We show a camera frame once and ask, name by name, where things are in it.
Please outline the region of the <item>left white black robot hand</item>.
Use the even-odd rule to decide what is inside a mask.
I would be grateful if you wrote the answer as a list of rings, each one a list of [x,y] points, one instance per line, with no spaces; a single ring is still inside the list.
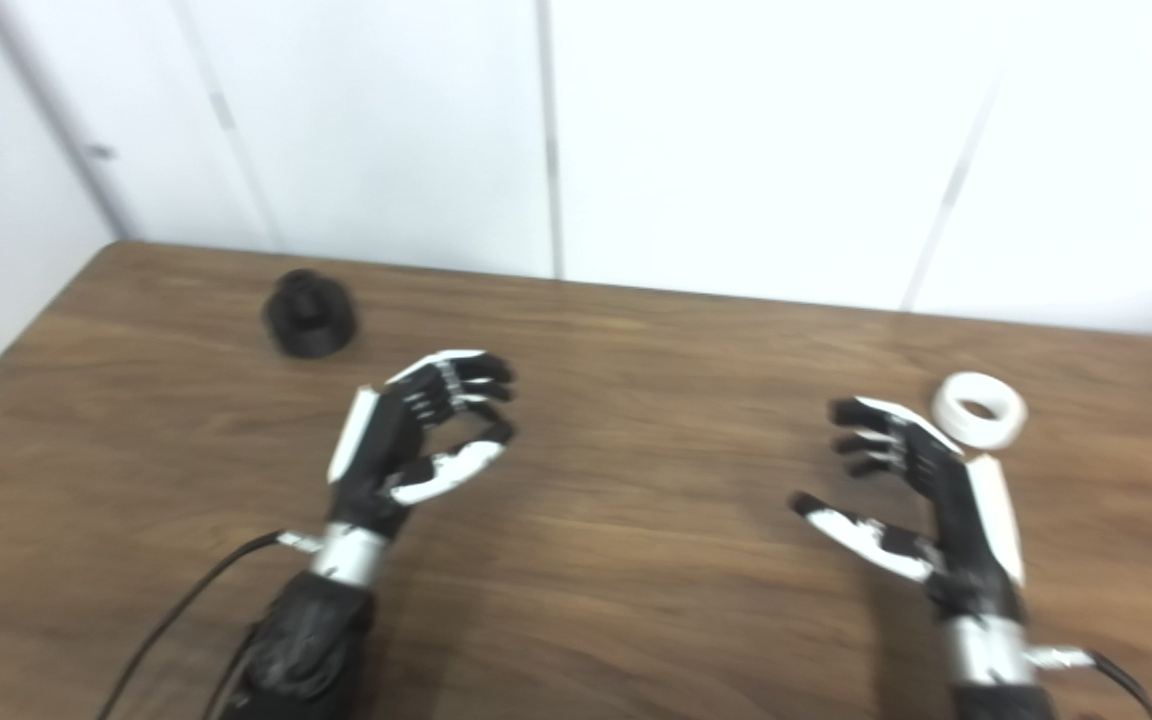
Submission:
[[[420,357],[382,387],[362,386],[329,460],[326,520],[393,541],[415,505],[458,488],[503,454],[515,427],[511,366],[482,350]],[[479,435],[426,454],[429,434],[458,416],[484,420]]]

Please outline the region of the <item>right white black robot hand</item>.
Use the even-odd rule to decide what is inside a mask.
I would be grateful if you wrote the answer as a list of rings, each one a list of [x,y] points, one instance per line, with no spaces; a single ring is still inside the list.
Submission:
[[[878,397],[836,397],[828,416],[849,432],[833,450],[859,456],[847,473],[905,480],[931,505],[935,535],[838,509],[806,492],[791,497],[791,510],[870,564],[923,585],[942,619],[1023,624],[1018,526],[1005,479],[986,467],[986,457],[968,461],[931,420]]]

